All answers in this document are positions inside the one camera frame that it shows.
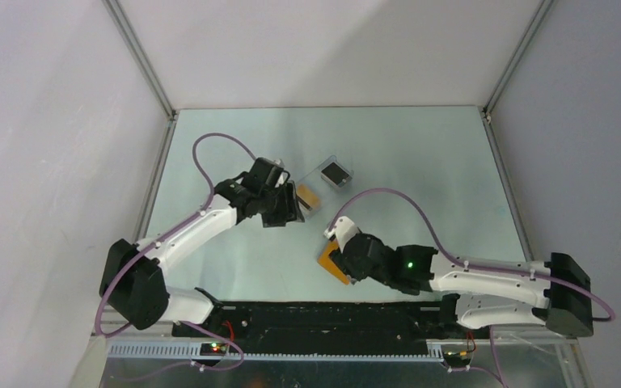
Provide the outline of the orange leather card holder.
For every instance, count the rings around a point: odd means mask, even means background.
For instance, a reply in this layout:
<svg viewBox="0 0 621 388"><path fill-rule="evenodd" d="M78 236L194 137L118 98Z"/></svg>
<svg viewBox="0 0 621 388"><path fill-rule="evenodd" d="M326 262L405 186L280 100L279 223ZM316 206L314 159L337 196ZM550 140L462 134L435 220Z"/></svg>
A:
<svg viewBox="0 0 621 388"><path fill-rule="evenodd" d="M328 240L324 249L321 251L317 263L329 274L334 276L343 285L349 285L349 278L339 269L332 260L332 253L339 250L339 244L336 240Z"/></svg>

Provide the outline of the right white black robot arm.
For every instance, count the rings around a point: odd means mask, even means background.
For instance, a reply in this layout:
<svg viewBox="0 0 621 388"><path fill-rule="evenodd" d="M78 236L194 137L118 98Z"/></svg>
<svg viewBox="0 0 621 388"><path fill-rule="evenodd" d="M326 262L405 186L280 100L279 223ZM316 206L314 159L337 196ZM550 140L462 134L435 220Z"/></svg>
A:
<svg viewBox="0 0 621 388"><path fill-rule="evenodd" d="M367 278L401 293L440 293L437 325L458 338L468 329L503 325L545 327L567 337L594 333L590 280L574 260L554 254L549 262L482 270L481 259L450 262L438 249L392 248L361 231L333 237L321 264L345 284Z"/></svg>

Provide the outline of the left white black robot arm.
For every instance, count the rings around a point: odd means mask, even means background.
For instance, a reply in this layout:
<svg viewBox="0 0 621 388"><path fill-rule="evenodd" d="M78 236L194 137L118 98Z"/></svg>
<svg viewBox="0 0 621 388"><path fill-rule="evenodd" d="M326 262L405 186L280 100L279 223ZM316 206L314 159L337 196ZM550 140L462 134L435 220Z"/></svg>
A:
<svg viewBox="0 0 621 388"><path fill-rule="evenodd" d="M296 185L281 162L256 158L249 171L212 185L193 215L155 238L120 239L108 251L99 286L99 306L110 306L135 329L160 321L189 322L203 336L214 336L223 315L206 291L169 287L166 278L212 238L258 216L263 227L302 222Z"/></svg>

